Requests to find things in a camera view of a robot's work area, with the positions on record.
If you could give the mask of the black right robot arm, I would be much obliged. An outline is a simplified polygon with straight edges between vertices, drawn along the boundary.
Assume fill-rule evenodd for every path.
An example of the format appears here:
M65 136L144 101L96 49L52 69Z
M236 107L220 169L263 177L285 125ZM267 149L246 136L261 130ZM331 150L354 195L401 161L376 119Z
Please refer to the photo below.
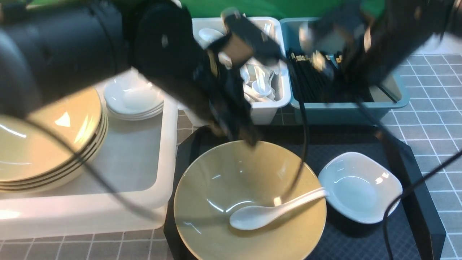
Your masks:
M330 76L348 87L369 87L382 83L431 36L445 33L461 37L460 0L386 0L377 17L360 0L346 0L302 23L299 42L311 54L329 36L340 36L342 61Z

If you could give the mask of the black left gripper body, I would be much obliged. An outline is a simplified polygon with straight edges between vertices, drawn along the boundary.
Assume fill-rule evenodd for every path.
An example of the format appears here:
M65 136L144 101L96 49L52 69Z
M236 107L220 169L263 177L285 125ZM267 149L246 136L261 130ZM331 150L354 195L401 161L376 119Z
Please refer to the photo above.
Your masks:
M195 71L205 86L214 123L230 140L244 140L254 147L260 140L244 98L240 69L254 58L264 66L284 60L279 44L235 7L221 12L226 34L206 47Z

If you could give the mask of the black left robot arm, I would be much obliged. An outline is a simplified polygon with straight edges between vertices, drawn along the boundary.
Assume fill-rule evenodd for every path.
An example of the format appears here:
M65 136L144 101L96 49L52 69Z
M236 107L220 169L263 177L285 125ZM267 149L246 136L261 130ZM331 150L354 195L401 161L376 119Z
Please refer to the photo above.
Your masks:
M1 6L1 113L24 118L68 95L136 69L215 132L254 146L260 139L240 68L265 66L282 49L236 8L226 34L203 48L186 7L171 0L71 0Z

